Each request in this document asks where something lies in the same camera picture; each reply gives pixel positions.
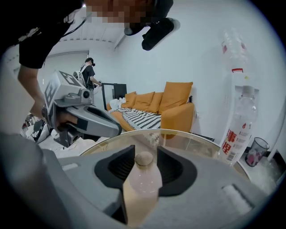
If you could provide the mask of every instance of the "black and white striped blanket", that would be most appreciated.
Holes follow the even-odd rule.
[[[125,121],[128,122],[135,130],[148,130],[148,129],[160,129],[161,128],[161,115],[149,113],[136,109],[118,108],[112,109],[109,112],[119,111]],[[148,140],[152,145],[155,145],[159,140],[159,134],[149,134]]]

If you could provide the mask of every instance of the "small trash can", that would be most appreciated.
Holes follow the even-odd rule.
[[[251,149],[245,157],[246,163],[251,167],[256,166],[268,149],[269,145],[266,141],[262,138],[254,138]]]

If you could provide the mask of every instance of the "black t-shirt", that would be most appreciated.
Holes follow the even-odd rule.
[[[1,41],[0,56],[7,48],[19,44],[20,64],[39,69],[53,46],[69,29],[75,12],[83,0],[18,1],[11,5],[5,1],[2,9],[12,11],[13,16],[2,25],[4,41]]]
[[[85,70],[82,72],[82,76],[84,77],[84,81],[85,81],[85,84],[87,85],[87,87],[89,88],[92,88],[93,87],[93,83],[91,82],[90,80],[90,77],[91,76],[94,76],[95,73],[94,73],[94,70],[93,70],[93,67],[91,65],[87,66],[85,68]]]

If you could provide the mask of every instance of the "white blanket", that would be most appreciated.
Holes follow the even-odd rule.
[[[121,108],[121,105],[123,103],[126,103],[125,98],[111,100],[109,104],[110,104],[111,109],[118,109],[118,108]]]

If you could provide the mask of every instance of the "hand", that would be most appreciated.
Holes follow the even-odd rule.
[[[67,112],[59,112],[57,115],[56,126],[60,126],[61,124],[71,122],[73,124],[77,124],[77,117],[67,113]]]

